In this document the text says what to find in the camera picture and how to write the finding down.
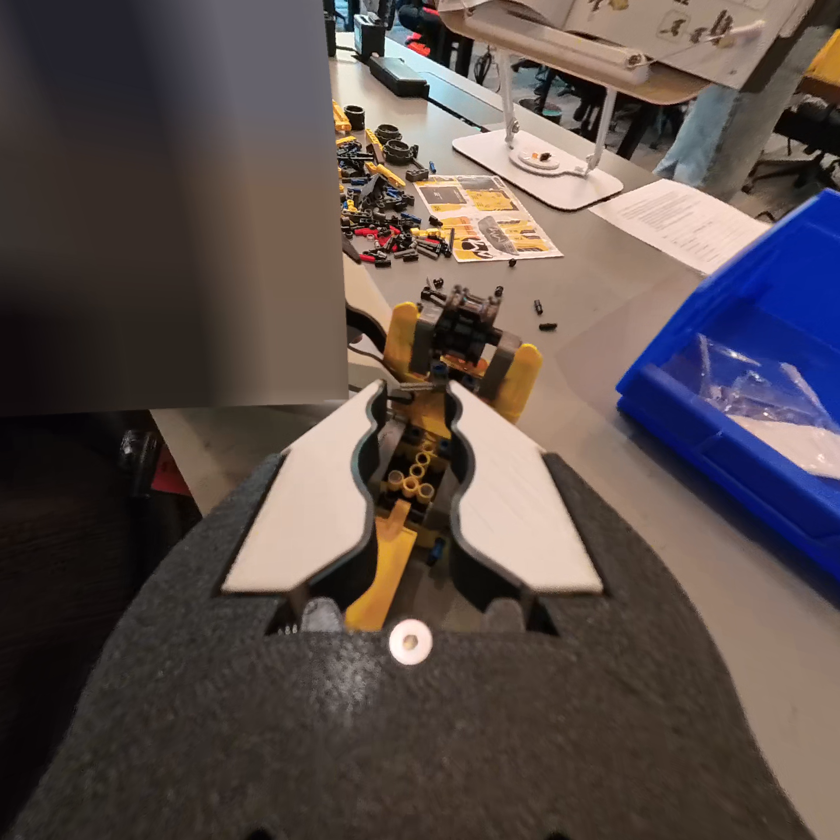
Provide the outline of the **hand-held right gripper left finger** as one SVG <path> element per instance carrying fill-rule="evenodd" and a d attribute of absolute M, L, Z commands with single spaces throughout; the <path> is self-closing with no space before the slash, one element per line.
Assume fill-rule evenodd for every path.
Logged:
<path fill-rule="evenodd" d="M 314 597 L 344 613 L 375 579 L 378 544 L 368 482 L 380 463 L 387 384 L 373 381 L 280 455 L 221 584 L 226 595 Z"/>

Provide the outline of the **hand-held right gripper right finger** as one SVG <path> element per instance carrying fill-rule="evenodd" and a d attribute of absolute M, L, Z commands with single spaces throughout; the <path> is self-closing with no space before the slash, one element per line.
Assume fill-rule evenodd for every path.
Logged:
<path fill-rule="evenodd" d="M 482 612 L 497 599 L 602 595 L 549 453 L 456 382 L 445 393 L 445 421 L 457 484 L 448 563 L 458 593 Z"/>

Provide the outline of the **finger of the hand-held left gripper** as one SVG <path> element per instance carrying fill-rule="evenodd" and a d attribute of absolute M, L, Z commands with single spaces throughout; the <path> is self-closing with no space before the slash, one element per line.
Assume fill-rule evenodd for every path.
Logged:
<path fill-rule="evenodd" d="M 346 306 L 346 329 L 350 344 L 357 343 L 365 336 L 378 350 L 385 348 L 387 328 L 383 327 L 366 311 Z"/>

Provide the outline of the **yellow toy brick vehicle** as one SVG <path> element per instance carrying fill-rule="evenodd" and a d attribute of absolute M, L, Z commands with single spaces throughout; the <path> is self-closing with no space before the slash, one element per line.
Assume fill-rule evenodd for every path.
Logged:
<path fill-rule="evenodd" d="M 383 478 L 373 481 L 377 571 L 371 588 L 346 612 L 351 631 L 383 629 L 414 552 L 425 550 L 431 569 L 451 554 L 449 509 L 457 484 L 445 422 L 447 386 L 461 384 L 511 424 L 527 405 L 543 357 L 534 344 L 497 326 L 501 303 L 494 292 L 479 297 L 462 286 L 444 293 L 432 285 L 420 302 L 392 311 L 385 348 L 371 364 L 401 392 L 392 397 L 401 435 Z"/>

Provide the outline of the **pile of toy brick pieces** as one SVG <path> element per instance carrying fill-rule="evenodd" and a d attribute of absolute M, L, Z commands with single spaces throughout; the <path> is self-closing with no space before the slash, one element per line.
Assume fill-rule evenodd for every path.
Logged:
<path fill-rule="evenodd" d="M 339 225 L 344 254 L 377 269 L 394 260 L 450 259 L 455 236 L 431 216 L 425 224 L 414 211 L 417 185 L 431 171 L 420 166 L 418 146 L 406 143 L 388 122 L 370 127 L 360 106 L 332 102 L 339 175 Z"/>

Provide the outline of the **yellow sticker sheet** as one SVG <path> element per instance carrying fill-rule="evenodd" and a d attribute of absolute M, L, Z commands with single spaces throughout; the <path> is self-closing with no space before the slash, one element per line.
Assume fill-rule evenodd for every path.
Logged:
<path fill-rule="evenodd" d="M 498 176 L 431 175 L 415 188 L 459 263 L 563 256 Z"/>

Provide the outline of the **metal clip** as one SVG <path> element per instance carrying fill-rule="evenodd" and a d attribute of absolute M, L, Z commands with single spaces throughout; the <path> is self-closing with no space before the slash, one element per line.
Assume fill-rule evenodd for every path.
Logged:
<path fill-rule="evenodd" d="M 159 432 L 130 429 L 123 436 L 119 465 L 129 478 L 133 498 L 148 498 L 154 492 L 191 497 L 186 481 Z"/>

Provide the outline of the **white book stand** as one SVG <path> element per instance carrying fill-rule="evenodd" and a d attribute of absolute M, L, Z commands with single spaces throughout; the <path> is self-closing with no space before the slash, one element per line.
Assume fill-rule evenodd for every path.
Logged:
<path fill-rule="evenodd" d="M 662 46 L 660 18 L 673 2 L 436 2 L 452 31 L 495 46 L 503 129 L 453 142 L 457 152 L 553 209 L 590 207 L 619 194 L 623 183 L 600 163 L 619 91 L 648 84 Z M 603 85 L 594 150 L 584 160 L 522 129 L 511 90 L 518 54 Z"/>

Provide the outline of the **black power adapter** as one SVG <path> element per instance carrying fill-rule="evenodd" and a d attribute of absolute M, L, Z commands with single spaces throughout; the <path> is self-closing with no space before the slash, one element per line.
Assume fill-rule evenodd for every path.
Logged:
<path fill-rule="evenodd" d="M 374 79 L 399 98 L 423 99 L 429 96 L 427 80 L 399 57 L 373 54 L 367 67 Z"/>

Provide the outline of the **person's torso in dark sweater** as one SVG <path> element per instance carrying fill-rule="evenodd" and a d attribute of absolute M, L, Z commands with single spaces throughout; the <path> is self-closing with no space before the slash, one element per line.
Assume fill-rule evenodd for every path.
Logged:
<path fill-rule="evenodd" d="M 2 419 L 2 834 L 113 628 L 201 517 L 190 497 L 131 497 L 119 465 L 130 429 L 158 432 L 147 411 Z"/>

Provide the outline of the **clear plastic bag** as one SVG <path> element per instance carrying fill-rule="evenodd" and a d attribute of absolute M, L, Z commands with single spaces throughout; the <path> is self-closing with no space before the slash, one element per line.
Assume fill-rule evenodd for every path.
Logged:
<path fill-rule="evenodd" d="M 838 483 L 838 413 L 793 364 L 750 356 L 697 333 L 667 370 L 795 466 Z"/>

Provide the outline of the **blue plastic storage bin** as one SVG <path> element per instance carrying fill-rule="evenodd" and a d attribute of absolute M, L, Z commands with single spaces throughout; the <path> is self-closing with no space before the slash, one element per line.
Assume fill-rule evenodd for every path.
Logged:
<path fill-rule="evenodd" d="M 697 333 L 789 362 L 839 418 L 839 198 L 825 190 L 704 280 L 616 386 L 618 409 L 838 581 L 838 483 L 805 472 L 674 378 Z"/>

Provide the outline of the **printed paper sheet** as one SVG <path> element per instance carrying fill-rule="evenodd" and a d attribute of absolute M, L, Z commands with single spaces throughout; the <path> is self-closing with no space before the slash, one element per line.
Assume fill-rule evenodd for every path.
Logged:
<path fill-rule="evenodd" d="M 591 212 L 705 277 L 770 229 L 734 206 L 668 180 L 614 196 Z"/>

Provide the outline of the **open instruction booklet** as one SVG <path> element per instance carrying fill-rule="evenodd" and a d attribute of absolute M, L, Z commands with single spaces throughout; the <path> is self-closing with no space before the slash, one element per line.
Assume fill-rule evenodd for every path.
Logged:
<path fill-rule="evenodd" d="M 808 1 L 436 2 L 459 33 L 543 64 L 576 63 L 639 85 L 652 65 L 742 89 L 764 56 L 793 36 Z"/>

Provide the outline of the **red and yellow covered table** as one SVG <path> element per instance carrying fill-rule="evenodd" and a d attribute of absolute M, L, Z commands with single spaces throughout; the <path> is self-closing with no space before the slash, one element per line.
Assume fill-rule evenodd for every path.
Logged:
<path fill-rule="evenodd" d="M 832 104 L 839 103 L 839 29 L 836 29 L 809 66 L 800 90 Z"/>

